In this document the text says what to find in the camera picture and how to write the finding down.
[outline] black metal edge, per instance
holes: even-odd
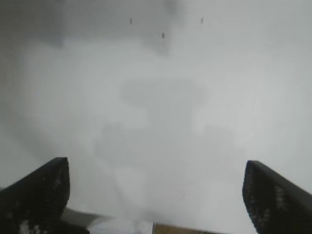
[[[18,202],[21,201],[23,197],[27,197],[31,190],[40,183],[45,176],[48,176],[53,170],[61,166],[66,166],[67,169],[69,168],[66,157],[56,157],[50,160],[21,180],[1,190],[0,216],[6,215],[10,209],[18,205]]]
[[[306,212],[307,215],[312,218],[312,195],[310,193],[293,184],[259,161],[249,160],[246,165],[246,171],[249,167],[256,167],[266,178],[273,180],[294,202],[296,202],[296,204],[300,206],[301,209]]]

